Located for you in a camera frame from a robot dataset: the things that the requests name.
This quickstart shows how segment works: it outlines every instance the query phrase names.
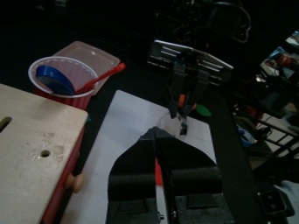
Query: wooden surface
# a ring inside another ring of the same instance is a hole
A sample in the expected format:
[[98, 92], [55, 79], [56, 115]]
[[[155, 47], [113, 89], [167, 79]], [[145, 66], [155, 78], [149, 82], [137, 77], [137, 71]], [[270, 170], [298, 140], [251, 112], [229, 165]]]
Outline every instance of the wooden surface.
[[[118, 90], [102, 124], [82, 173], [86, 185], [72, 194], [60, 224], [105, 224], [109, 210], [109, 174], [118, 157], [139, 137], [158, 124], [169, 109]], [[189, 135], [183, 141], [201, 149], [217, 162], [211, 128], [189, 117]], [[166, 215], [163, 188], [157, 187], [158, 209]]]
[[87, 112], [3, 84], [0, 104], [0, 223], [40, 223]]

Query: clear plastic cup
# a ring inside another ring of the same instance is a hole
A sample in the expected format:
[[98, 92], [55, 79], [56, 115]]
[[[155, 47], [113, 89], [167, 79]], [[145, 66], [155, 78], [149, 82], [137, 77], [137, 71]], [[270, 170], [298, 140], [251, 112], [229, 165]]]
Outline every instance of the clear plastic cup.
[[52, 91], [36, 79], [38, 66], [51, 66], [59, 69], [62, 73], [68, 77], [75, 89], [79, 89], [90, 80], [98, 78], [98, 74], [94, 69], [82, 61], [62, 56], [51, 56], [38, 59], [31, 64], [28, 69], [30, 79], [34, 84], [34, 92], [39, 96], [55, 100], [56, 102], [62, 102], [78, 109], [86, 110], [90, 104], [90, 98], [94, 95], [94, 91], [98, 87], [98, 84], [95, 84], [94, 89], [84, 94], [54, 94]]

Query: red handle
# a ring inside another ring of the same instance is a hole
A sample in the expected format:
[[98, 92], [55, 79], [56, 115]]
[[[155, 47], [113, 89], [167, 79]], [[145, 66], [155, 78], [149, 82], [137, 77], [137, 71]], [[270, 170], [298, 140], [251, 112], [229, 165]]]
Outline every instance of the red handle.
[[123, 71], [126, 69], [126, 67], [127, 67], [127, 65], [125, 62], [118, 64], [111, 70], [109, 70], [105, 74], [102, 74], [97, 79], [87, 82], [87, 84], [84, 84], [84, 86], [76, 90], [76, 95], [87, 93], [99, 81], [105, 80], [113, 74], [117, 74], [121, 71]]

